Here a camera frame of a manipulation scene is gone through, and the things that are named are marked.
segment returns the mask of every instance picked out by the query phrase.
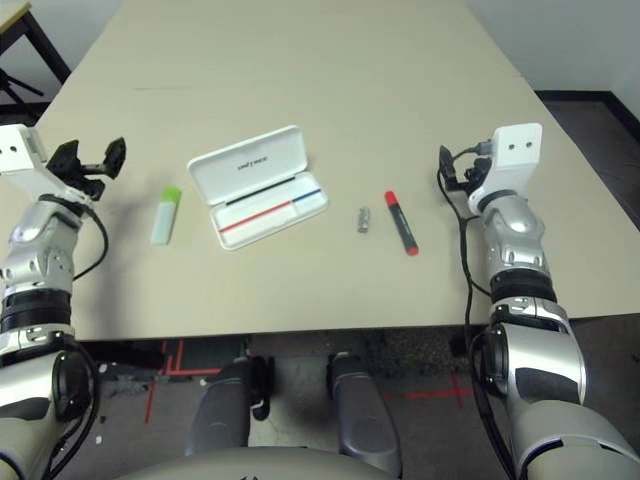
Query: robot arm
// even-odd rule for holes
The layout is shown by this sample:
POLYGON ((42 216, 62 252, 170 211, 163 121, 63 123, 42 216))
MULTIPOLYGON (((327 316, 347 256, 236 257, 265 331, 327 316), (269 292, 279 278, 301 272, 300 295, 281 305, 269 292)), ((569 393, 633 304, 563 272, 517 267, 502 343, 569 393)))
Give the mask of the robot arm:
POLYGON ((640 458, 602 416, 583 406, 586 370, 564 309, 557 303, 542 248, 544 224, 524 197, 540 154, 538 124, 501 127, 455 179, 444 147, 440 171, 450 190, 468 194, 488 246, 492 306, 482 346, 482 387, 500 397, 511 421, 512 478, 639 478, 640 458))
POLYGON ((0 127, 0 173, 35 198, 0 265, 2 480, 53 478, 77 451, 97 413, 95 368, 71 327, 72 285, 79 276, 74 277, 73 251, 83 218, 95 217, 93 201, 104 190, 100 180, 84 175, 115 178, 125 147, 122 139, 113 142, 99 166, 82 166, 76 151, 77 142, 61 146, 45 167, 35 132, 22 125, 0 127), (77 442, 51 468, 83 419, 77 442))

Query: red cap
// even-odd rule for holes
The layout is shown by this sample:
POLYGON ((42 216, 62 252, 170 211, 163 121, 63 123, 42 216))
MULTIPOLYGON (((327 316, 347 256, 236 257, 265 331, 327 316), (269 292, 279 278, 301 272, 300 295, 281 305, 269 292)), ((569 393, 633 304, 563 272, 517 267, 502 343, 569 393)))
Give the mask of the red cap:
POLYGON ((387 205, 389 206, 398 204, 398 199, 396 198, 396 194, 393 193, 391 190, 389 190, 384 194, 384 199, 387 201, 387 205))

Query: white highlighter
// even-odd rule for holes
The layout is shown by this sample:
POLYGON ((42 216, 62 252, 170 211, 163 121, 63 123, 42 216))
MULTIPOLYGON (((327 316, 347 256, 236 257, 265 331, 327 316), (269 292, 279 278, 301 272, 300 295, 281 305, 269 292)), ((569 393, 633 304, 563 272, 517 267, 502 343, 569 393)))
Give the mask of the white highlighter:
POLYGON ((169 243, 181 195, 182 190, 174 186, 165 187, 162 191, 162 197, 156 211, 156 220, 151 231, 152 245, 167 245, 169 243))

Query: black marker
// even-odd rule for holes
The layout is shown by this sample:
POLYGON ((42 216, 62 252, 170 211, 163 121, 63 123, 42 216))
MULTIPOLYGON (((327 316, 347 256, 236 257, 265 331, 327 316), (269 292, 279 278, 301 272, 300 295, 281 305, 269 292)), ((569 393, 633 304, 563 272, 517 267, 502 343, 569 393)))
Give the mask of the black marker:
POLYGON ((412 257, 414 255, 417 255, 419 251, 418 244, 416 243, 415 238, 413 238, 413 234, 411 233, 411 229, 409 228, 407 219, 405 218, 404 213, 402 213, 402 209, 398 204, 398 199, 396 198, 395 193, 389 190, 384 194, 384 198, 387 201, 387 205, 389 206, 389 211, 391 212, 393 221, 396 222, 398 233, 400 234, 400 238, 402 238, 402 243, 404 243, 404 249, 412 257))

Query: black baseboard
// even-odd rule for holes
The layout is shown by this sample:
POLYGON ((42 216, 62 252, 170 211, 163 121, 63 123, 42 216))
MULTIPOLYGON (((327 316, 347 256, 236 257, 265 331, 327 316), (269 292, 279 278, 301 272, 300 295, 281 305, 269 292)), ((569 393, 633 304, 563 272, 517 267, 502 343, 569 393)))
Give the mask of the black baseboard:
MULTIPOLYGON (((27 103, 27 105, 29 105, 32 110, 39 113, 44 112, 50 104, 50 102, 27 103)), ((18 105, 15 103, 0 105, 0 115, 21 115, 26 113, 27 112, 25 111, 24 107, 22 107, 22 105, 18 105)))
POLYGON ((604 103, 627 131, 640 143, 640 120, 624 106, 624 103, 613 92, 604 90, 574 91, 574 90, 536 90, 536 95, 542 101, 591 101, 604 103))

